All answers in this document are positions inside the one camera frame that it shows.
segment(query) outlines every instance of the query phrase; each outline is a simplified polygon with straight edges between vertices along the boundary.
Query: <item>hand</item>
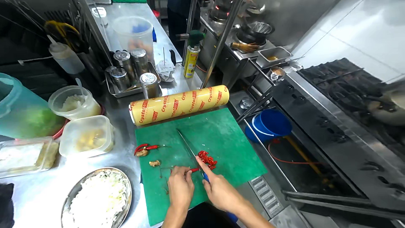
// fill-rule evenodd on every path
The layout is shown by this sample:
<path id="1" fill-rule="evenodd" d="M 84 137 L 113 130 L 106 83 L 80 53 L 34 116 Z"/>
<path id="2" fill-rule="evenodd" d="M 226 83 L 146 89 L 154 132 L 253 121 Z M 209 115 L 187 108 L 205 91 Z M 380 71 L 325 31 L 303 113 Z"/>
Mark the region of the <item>hand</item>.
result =
<path id="1" fill-rule="evenodd" d="M 170 206 L 187 212 L 194 192 L 190 168 L 175 166 L 167 185 L 169 186 Z"/>
<path id="2" fill-rule="evenodd" d="M 238 212 L 242 211 L 250 203 L 239 194 L 224 176 L 214 174 L 198 156 L 196 156 L 196 160 L 209 179 L 209 182 L 202 181 L 208 198 L 216 208 L 238 216 Z"/>

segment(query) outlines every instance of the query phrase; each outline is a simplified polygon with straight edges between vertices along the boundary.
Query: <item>chopped onion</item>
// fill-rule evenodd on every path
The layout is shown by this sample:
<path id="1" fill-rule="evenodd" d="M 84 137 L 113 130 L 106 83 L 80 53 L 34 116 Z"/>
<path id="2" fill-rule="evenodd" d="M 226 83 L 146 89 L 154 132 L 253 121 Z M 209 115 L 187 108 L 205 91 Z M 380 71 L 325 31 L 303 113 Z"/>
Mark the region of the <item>chopped onion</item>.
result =
<path id="1" fill-rule="evenodd" d="M 100 172 L 81 184 L 70 205 L 76 228 L 111 228 L 126 204 L 128 181 L 119 172 Z"/>

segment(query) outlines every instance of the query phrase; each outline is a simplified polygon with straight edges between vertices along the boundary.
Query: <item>teal plastic container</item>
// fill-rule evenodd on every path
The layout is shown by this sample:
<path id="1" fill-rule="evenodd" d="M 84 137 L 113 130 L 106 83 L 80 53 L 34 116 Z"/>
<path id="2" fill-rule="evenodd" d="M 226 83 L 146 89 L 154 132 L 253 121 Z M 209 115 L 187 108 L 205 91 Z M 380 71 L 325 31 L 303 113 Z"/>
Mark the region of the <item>teal plastic container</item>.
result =
<path id="1" fill-rule="evenodd" d="M 17 139 L 53 136 L 65 124 L 48 102 L 19 80 L 0 73 L 0 135 Z"/>

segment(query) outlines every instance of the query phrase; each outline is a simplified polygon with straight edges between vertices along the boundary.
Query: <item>white tiled wall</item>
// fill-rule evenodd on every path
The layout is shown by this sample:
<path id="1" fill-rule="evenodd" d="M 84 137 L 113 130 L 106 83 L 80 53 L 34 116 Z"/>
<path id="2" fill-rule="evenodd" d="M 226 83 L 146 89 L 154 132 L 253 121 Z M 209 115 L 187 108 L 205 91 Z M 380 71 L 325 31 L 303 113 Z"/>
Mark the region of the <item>white tiled wall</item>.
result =
<path id="1" fill-rule="evenodd" d="M 341 0 L 292 52 L 308 68 L 346 57 L 384 82 L 405 77 L 405 0 Z"/>

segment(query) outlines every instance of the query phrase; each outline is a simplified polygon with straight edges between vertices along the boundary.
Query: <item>metal tray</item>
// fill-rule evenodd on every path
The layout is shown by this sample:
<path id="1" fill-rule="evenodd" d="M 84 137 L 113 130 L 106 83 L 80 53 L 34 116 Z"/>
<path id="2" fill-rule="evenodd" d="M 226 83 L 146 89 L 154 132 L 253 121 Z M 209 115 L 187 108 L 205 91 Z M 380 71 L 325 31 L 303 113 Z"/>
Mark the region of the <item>metal tray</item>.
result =
<path id="1" fill-rule="evenodd" d="M 78 192 L 81 190 L 81 183 L 85 182 L 88 178 L 96 176 L 97 174 L 99 174 L 101 171 L 115 171 L 115 172 L 120 172 L 124 178 L 127 180 L 128 185 L 127 187 L 127 191 L 126 191 L 126 204 L 124 206 L 124 208 L 122 209 L 121 212 L 118 213 L 117 215 L 117 220 L 112 224 L 111 228 L 119 228 L 121 226 L 121 224 L 124 222 L 128 211 L 129 211 L 129 207 L 131 206 L 131 200 L 132 200 L 132 187 L 131 187 L 131 182 L 129 181 L 129 178 L 127 177 L 127 175 L 114 167 L 104 167 L 104 168 L 100 168 L 97 169 L 89 174 L 87 174 L 86 176 L 84 176 L 81 180 L 79 180 L 72 188 L 72 190 L 69 192 L 68 196 L 65 199 L 65 202 L 63 203 L 63 207 L 62 207 L 62 212 L 60 215 L 60 223 L 62 225 L 62 228 L 69 228 L 70 226 L 63 226 L 63 213 L 67 212 L 70 209 L 70 204 L 72 203 L 72 200 L 76 197 L 76 195 L 78 194 Z"/>
<path id="2" fill-rule="evenodd" d="M 158 72 L 156 71 L 156 68 L 153 66 L 153 64 L 151 62 L 148 62 L 149 65 L 149 72 L 156 75 L 158 77 L 158 83 L 161 82 L 161 79 L 159 77 Z M 142 92 L 142 87 L 139 86 L 139 88 L 135 88 L 126 92 L 118 92 L 118 88 L 113 84 L 113 82 L 111 81 L 110 77 L 105 77 L 106 82 L 107 82 L 107 88 L 108 91 L 110 92 L 111 95 L 115 96 L 116 98 L 121 98 L 121 97 L 126 97 L 126 96 L 130 96 L 132 94 L 137 94 Z"/>
<path id="3" fill-rule="evenodd" d="M 259 55 L 257 56 L 256 63 L 261 68 L 275 66 L 279 63 L 284 62 L 285 59 L 292 56 L 292 54 L 283 47 L 274 47 L 270 49 L 260 50 L 258 52 Z M 278 59 L 270 61 L 266 58 L 268 56 L 276 56 Z"/>

